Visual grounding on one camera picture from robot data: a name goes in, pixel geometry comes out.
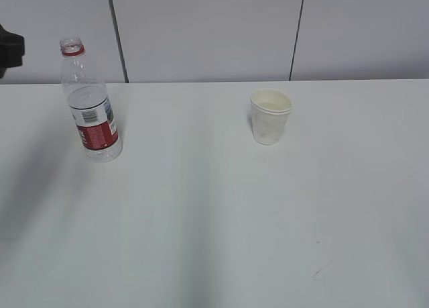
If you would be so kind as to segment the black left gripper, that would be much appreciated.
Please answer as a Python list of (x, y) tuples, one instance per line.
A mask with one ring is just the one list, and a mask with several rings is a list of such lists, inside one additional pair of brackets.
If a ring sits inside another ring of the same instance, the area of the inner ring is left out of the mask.
[(22, 66), (24, 55), (24, 37), (8, 32), (0, 25), (0, 79), (5, 76), (9, 68)]

